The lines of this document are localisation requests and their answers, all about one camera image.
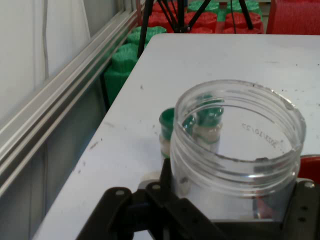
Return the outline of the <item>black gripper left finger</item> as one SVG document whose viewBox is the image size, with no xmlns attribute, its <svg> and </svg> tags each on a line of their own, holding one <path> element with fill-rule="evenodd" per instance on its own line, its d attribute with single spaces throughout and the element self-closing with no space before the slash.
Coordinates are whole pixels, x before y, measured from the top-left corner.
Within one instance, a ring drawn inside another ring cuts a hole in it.
<svg viewBox="0 0 320 240">
<path fill-rule="evenodd" d="M 112 187 L 104 192 L 77 236 L 78 240 L 131 240 L 148 231 L 154 240 L 223 240 L 225 234 L 188 199 L 172 191 L 171 161 L 159 180 L 131 192 Z"/>
</svg>

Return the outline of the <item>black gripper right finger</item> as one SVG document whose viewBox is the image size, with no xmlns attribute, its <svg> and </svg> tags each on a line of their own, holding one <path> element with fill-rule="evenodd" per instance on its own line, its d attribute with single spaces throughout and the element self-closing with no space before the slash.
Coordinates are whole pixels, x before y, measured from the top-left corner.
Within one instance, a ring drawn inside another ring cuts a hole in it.
<svg viewBox="0 0 320 240">
<path fill-rule="evenodd" d="M 311 180 L 296 183 L 283 222 L 284 240 L 320 238 L 320 185 Z"/>
</svg>

